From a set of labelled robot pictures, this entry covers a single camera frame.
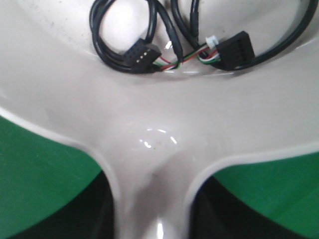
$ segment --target white plastic surface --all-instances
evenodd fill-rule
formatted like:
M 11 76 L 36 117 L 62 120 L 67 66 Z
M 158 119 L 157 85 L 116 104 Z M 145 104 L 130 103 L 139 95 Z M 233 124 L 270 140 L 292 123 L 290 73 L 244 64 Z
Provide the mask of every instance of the white plastic surface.
M 318 150 L 318 14 L 294 46 L 254 69 L 226 73 L 193 61 L 138 76 L 96 56 L 92 2 L 0 1 L 0 115 L 101 165 L 118 239 L 185 239 L 190 204 L 211 174 Z M 190 2 L 180 1 L 185 15 Z M 203 1 L 200 39 L 245 30 L 258 54 L 295 25 L 307 2 Z M 145 1 L 118 0 L 104 37 L 125 50 L 147 23 Z M 170 58 L 167 42 L 159 23 L 155 44 Z
M 210 36 L 210 37 L 206 37 L 205 40 L 206 40 L 207 46 L 210 49 L 214 49 L 215 46 L 219 44 L 219 41 L 215 35 Z

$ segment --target wire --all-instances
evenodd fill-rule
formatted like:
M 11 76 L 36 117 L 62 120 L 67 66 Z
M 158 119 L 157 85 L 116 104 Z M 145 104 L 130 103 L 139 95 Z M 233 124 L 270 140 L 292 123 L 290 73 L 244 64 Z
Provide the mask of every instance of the wire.
M 153 64 L 142 72 L 140 69 L 126 66 L 124 64 L 123 55 L 111 50 L 100 37 L 100 26 L 102 19 L 115 1 L 116 0 L 95 0 L 91 7 L 89 16 L 90 28 L 92 31 L 93 45 L 97 54 L 105 64 L 117 71 L 125 73 L 153 73 L 156 71 L 161 71 L 158 64 Z M 165 24 L 167 34 L 172 41 L 173 50 L 177 56 L 178 62 L 181 63 L 183 60 L 183 49 L 178 38 L 177 31 L 175 30 L 167 11 L 158 0 L 146 1 L 149 4 L 149 27 L 144 39 L 145 44 L 151 43 L 154 39 L 157 26 L 157 14 L 159 14 Z
M 185 24 L 184 20 L 181 17 L 181 14 L 179 12 L 179 7 L 178 7 L 178 1 L 171 0 L 170 2 L 171 2 L 172 14 L 179 30 L 181 31 L 183 36 L 186 38 L 188 43 L 194 49 L 197 49 L 199 47 L 199 43 L 198 43 L 199 0 L 192 0 L 191 13 L 190 13 L 190 28 L 188 28 L 188 26 Z M 235 70 L 243 70 L 243 69 L 247 69 L 247 68 L 256 66 L 258 64 L 261 64 L 273 58 L 274 56 L 278 55 L 285 49 L 287 49 L 291 44 L 293 44 L 301 36 L 301 34 L 308 27 L 312 18 L 314 17 L 317 7 L 318 7 L 318 0 L 309 0 L 307 10 L 301 22 L 286 39 L 284 39 L 278 45 L 273 46 L 268 51 L 257 56 L 254 60 L 252 60 L 248 64 L 239 66 Z M 201 54 L 200 57 L 205 58 L 207 57 L 207 55 L 203 53 Z M 213 62 L 212 66 L 221 70 L 226 70 L 222 62 L 217 62 L 217 63 Z
M 198 56 L 199 54 L 201 54 L 204 51 L 207 51 L 208 49 L 209 49 L 209 47 L 206 45 L 206 43 L 202 44 L 199 49 L 192 51 L 192 52 L 188 53 L 186 56 L 184 56 L 182 63 L 189 61 L 190 59 Z M 178 63 L 178 61 L 175 61 L 175 62 L 167 61 L 167 62 L 169 63 L 168 65 L 161 66 L 162 70 L 168 71 L 168 70 L 171 70 L 172 68 L 174 69 L 174 67 L 176 67 L 175 69 L 178 69 L 182 65 L 182 63 L 180 64 L 180 63 Z

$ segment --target white wire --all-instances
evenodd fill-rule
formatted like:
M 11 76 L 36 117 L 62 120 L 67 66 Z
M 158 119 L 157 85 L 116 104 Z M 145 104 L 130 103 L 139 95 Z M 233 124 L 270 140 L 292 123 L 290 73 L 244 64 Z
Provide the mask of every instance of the white wire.
M 209 59 L 203 59 L 203 58 L 201 58 L 200 56 L 198 57 L 199 59 L 200 59 L 200 61 L 202 61 L 202 62 L 209 62 L 209 61 L 212 61 L 212 60 L 215 60 L 216 58 L 218 58 L 219 57 L 219 54 L 218 53 L 216 53 L 215 55 L 213 55 L 211 58 L 209 58 Z

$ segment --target black connector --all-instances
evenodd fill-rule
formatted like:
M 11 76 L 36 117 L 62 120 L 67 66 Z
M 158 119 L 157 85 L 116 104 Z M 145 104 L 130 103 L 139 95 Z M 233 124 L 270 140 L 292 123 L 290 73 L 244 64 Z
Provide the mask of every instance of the black connector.
M 135 69 L 144 70 L 161 56 L 159 48 L 153 44 L 145 44 L 139 39 L 124 55 L 124 62 Z
M 255 58 L 249 34 L 245 31 L 216 45 L 225 70 L 231 71 L 238 66 L 246 65 Z

